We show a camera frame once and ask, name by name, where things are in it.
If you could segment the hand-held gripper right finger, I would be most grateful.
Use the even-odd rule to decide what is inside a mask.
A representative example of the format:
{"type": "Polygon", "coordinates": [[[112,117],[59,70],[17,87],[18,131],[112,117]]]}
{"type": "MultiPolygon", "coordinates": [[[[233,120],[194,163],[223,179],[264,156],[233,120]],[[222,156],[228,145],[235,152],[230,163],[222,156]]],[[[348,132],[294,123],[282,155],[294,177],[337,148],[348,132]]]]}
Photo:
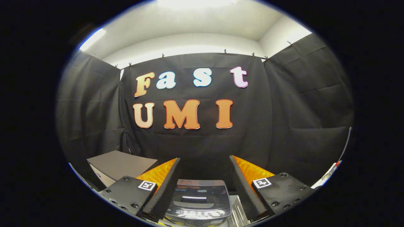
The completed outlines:
{"type": "Polygon", "coordinates": [[[291,174],[273,174],[231,155],[234,184],[249,221],[280,215],[306,200],[316,190],[291,174]]]}

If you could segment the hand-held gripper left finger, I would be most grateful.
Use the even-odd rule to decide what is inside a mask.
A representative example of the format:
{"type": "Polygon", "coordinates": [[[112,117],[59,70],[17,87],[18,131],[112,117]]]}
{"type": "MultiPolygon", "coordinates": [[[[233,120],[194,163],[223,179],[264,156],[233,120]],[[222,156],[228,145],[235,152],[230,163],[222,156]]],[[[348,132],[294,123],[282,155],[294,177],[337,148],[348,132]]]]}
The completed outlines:
{"type": "Polygon", "coordinates": [[[99,194],[134,217],[160,220],[170,205],[180,173],[181,158],[175,158],[138,177],[123,176],[99,194]]]}

